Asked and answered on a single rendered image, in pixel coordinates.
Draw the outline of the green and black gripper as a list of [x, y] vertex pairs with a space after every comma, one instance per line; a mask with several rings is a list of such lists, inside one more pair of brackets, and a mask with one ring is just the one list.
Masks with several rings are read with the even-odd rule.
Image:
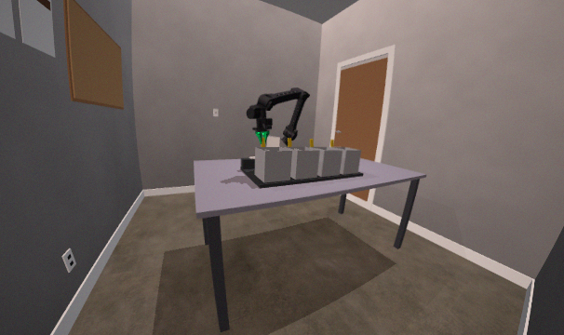
[[264, 127], [253, 127], [252, 130], [254, 129], [257, 130], [255, 131], [255, 133], [260, 141], [260, 144], [262, 144], [262, 135], [265, 138], [265, 143], [266, 143], [270, 130], [264, 129]]

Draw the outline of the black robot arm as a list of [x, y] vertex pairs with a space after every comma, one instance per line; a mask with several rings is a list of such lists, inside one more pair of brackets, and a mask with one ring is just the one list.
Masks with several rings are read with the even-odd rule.
[[293, 115], [291, 117], [290, 123], [288, 126], [286, 126], [285, 130], [283, 131], [283, 135], [285, 137], [283, 137], [282, 141], [286, 143], [286, 145], [288, 146], [288, 139], [291, 138], [291, 140], [294, 141], [297, 137], [298, 130], [296, 130], [296, 126], [302, 112], [302, 107], [305, 101], [307, 100], [307, 98], [309, 98], [309, 96], [310, 94], [308, 94], [306, 91], [301, 90], [298, 87], [296, 88], [294, 87], [287, 92], [280, 92], [276, 94], [262, 94], [258, 98], [257, 104], [250, 105], [249, 109], [247, 109], [247, 117], [249, 119], [256, 119], [261, 117], [262, 119], [256, 119], [257, 127], [264, 127], [264, 129], [271, 129], [273, 125], [273, 119], [266, 118], [266, 111], [271, 111], [271, 108], [273, 108], [273, 106], [275, 106], [278, 103], [297, 99], [297, 103]]

